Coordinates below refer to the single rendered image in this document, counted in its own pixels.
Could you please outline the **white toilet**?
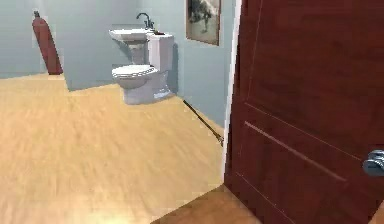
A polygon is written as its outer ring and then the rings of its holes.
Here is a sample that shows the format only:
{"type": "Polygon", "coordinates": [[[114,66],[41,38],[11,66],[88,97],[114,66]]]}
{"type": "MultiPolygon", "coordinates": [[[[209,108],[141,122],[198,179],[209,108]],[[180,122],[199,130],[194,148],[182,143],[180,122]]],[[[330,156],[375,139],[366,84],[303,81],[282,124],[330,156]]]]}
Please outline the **white toilet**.
{"type": "Polygon", "coordinates": [[[123,92],[128,105],[151,104],[169,97],[168,74],[173,70],[174,36],[148,33],[137,41],[129,65],[113,68],[111,75],[123,92]]]}

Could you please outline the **dark metal faucet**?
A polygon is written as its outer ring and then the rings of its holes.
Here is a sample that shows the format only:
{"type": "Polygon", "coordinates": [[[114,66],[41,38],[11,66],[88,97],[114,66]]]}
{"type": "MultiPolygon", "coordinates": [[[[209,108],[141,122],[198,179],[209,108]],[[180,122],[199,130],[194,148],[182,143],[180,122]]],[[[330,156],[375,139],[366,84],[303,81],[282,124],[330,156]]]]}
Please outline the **dark metal faucet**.
{"type": "Polygon", "coordinates": [[[146,17],[146,20],[144,21],[145,28],[147,30],[153,30],[154,29],[154,22],[151,20],[150,16],[147,13],[141,12],[136,16],[136,18],[139,19],[141,16],[146,17]]]}

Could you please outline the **dark red wooden door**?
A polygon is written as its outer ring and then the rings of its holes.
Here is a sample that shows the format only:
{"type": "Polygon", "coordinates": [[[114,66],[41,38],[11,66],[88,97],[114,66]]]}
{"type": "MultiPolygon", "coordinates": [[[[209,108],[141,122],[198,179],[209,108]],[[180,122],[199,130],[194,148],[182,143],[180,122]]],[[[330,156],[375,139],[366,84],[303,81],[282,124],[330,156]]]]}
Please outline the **dark red wooden door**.
{"type": "Polygon", "coordinates": [[[226,186],[261,224],[384,224],[384,0],[240,0],[226,186]]]}

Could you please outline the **red gas cylinder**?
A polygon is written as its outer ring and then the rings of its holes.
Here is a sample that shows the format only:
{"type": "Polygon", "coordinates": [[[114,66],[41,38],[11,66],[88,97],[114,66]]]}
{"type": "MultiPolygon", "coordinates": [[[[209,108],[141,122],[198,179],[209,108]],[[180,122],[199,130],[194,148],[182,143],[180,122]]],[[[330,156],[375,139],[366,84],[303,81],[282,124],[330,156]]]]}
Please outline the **red gas cylinder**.
{"type": "Polygon", "coordinates": [[[47,72],[49,75],[60,75],[63,73],[63,69],[50,27],[37,10],[35,10],[33,14],[34,19],[32,21],[32,29],[39,45],[47,72]]]}

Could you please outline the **framed wall picture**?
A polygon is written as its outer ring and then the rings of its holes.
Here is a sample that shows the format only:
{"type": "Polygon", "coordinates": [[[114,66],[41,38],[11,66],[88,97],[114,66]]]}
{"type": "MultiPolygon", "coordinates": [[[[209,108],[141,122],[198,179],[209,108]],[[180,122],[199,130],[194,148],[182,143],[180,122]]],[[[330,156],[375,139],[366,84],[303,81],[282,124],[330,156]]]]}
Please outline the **framed wall picture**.
{"type": "Polygon", "coordinates": [[[221,0],[186,0],[186,38],[219,45],[221,0]]]}

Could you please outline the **white pedestal sink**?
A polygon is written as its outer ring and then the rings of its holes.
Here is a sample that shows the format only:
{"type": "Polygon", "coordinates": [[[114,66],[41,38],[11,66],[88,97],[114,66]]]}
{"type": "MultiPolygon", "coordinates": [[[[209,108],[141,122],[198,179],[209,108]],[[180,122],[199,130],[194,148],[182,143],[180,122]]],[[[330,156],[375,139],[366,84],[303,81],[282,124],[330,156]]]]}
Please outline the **white pedestal sink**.
{"type": "Polygon", "coordinates": [[[126,47],[133,64],[147,64],[148,36],[153,31],[146,28],[109,30],[111,38],[126,47]]]}

